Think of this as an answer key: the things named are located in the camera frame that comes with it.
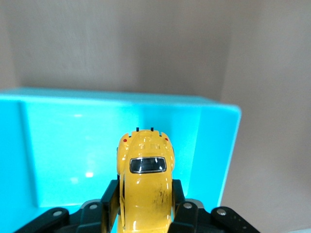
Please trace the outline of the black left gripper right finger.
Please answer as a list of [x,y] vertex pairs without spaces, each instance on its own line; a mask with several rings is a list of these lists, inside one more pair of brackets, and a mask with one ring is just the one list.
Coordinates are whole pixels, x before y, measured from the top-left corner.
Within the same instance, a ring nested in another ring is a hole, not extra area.
[[180,180],[173,180],[173,222],[169,233],[258,233],[233,209],[220,206],[209,213],[186,200]]

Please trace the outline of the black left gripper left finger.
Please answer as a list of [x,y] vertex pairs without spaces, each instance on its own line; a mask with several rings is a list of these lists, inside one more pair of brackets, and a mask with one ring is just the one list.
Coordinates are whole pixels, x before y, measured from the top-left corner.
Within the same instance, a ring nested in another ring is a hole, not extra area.
[[55,207],[25,224],[17,233],[110,233],[120,210],[120,181],[112,180],[100,200],[85,202],[73,214]]

